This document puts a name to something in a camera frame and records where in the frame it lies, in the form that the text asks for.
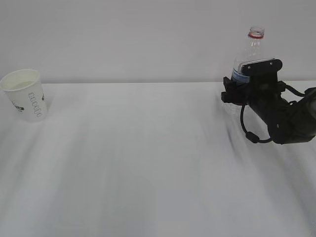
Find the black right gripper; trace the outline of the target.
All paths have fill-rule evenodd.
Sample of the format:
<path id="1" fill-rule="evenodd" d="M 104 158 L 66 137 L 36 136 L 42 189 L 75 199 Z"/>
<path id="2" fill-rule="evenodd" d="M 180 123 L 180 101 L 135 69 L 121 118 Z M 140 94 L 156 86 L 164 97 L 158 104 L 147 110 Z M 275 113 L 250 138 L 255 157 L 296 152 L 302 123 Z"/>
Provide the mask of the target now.
<path id="1" fill-rule="evenodd" d="M 253 76 L 249 84 L 223 77 L 223 85 L 221 100 L 224 103 L 245 104 L 253 111 L 286 111 L 286 101 L 281 97 L 286 86 L 278 81 L 276 74 Z"/>

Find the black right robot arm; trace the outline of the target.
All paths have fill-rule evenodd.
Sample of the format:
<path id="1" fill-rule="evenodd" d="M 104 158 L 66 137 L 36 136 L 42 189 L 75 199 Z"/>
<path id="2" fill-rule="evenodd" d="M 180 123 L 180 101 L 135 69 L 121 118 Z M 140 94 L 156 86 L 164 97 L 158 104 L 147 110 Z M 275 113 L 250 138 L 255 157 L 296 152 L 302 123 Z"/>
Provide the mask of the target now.
<path id="1" fill-rule="evenodd" d="M 248 83 L 223 78 L 224 103 L 241 107 L 240 125 L 252 143 L 294 144 L 311 141 L 316 136 L 316 89 L 304 93 L 277 79 L 277 74 L 252 76 Z M 267 125 L 269 138 L 262 140 L 246 129 L 244 110 L 249 106 Z"/>

